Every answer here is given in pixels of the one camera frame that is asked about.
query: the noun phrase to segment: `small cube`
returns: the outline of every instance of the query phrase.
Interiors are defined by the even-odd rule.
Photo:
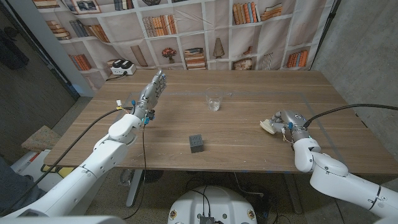
[[[203,140],[201,134],[189,136],[189,145],[191,146],[191,153],[203,152]]]

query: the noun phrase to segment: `picture frame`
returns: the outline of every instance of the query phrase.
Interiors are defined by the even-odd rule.
[[[76,8],[72,0],[62,0],[63,4],[71,11],[73,14],[77,14]]]
[[[233,70],[251,70],[252,69],[252,59],[244,58],[233,62]]]
[[[100,7],[95,0],[66,0],[71,1],[75,7],[76,14],[101,13]]]

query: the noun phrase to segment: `table top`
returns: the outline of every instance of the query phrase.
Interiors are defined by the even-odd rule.
[[[167,88],[159,98],[155,120],[145,128],[148,169],[236,172],[299,172],[294,151],[281,134],[263,130],[260,120],[282,109],[295,110],[307,119],[346,105],[328,80],[316,71],[165,70]],[[152,80],[155,70],[106,82],[45,158],[53,164],[96,118],[115,109]],[[210,111],[205,90],[224,90],[218,111]],[[115,121],[111,114],[95,124],[60,161],[76,167],[93,151]],[[308,128],[322,152],[344,162],[356,174],[398,174],[398,163],[383,148],[353,110],[323,116]],[[201,134],[204,151],[191,153],[189,136]],[[143,169],[142,134],[119,167]]]

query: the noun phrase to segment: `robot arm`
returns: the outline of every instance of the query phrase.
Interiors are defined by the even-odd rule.
[[[127,154],[127,146],[134,144],[135,131],[153,118],[152,110],[165,89],[165,75],[159,70],[152,82],[140,94],[133,114],[125,114],[108,130],[108,134],[94,146],[93,153],[72,173],[38,201],[13,212],[5,218],[41,216],[59,217],[68,215],[103,174],[120,164]]]
[[[282,110],[260,125],[269,133],[281,132],[293,144],[294,163],[301,172],[313,172],[310,184],[317,191],[366,208],[381,218],[396,216],[398,193],[357,177],[340,161],[320,153],[321,148],[303,128],[305,118]]]

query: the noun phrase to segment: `bookshelf wallpaper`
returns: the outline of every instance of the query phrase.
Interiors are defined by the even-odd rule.
[[[33,0],[96,91],[137,69],[308,70],[334,0]]]

